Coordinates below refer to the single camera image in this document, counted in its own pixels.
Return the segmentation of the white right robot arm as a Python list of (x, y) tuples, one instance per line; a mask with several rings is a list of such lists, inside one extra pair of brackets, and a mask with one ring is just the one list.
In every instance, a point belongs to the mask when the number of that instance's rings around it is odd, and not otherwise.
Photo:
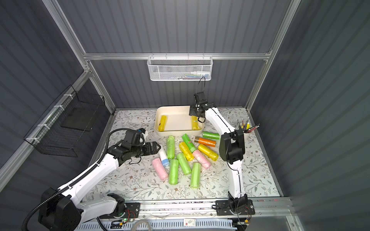
[(190, 106), (189, 115), (209, 121), (220, 135), (219, 154), (229, 168), (228, 204), (231, 210), (237, 211), (248, 203), (242, 176), (244, 133), (230, 125), (218, 108), (206, 100), (203, 92), (195, 93), (194, 99), (195, 103)]

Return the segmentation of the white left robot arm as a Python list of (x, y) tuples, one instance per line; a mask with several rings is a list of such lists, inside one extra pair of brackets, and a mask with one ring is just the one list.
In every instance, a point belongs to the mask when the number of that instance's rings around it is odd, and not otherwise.
[(122, 218), (129, 215), (125, 200), (109, 193), (102, 199), (82, 203), (82, 199), (104, 177), (132, 158), (157, 154), (161, 146), (146, 141), (144, 128), (124, 128), (125, 136), (114, 145), (106, 140), (104, 153), (100, 158), (70, 182), (58, 189), (49, 188), (41, 196), (41, 202), (25, 217), (21, 229), (28, 230), (28, 223), (35, 213), (38, 221), (50, 231), (74, 231), (79, 225), (101, 216)]

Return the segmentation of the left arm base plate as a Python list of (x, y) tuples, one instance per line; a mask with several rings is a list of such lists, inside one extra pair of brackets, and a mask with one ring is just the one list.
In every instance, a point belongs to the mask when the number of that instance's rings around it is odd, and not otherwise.
[(140, 203), (120, 204), (110, 214), (102, 215), (100, 219), (136, 219), (140, 212)]

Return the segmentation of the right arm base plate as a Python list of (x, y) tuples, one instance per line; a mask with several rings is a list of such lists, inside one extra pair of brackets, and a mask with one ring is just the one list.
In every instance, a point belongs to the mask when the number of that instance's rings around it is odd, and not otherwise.
[(229, 200), (217, 200), (212, 209), (216, 210), (218, 216), (252, 216), (255, 215), (253, 201), (248, 199), (244, 202), (232, 204)]

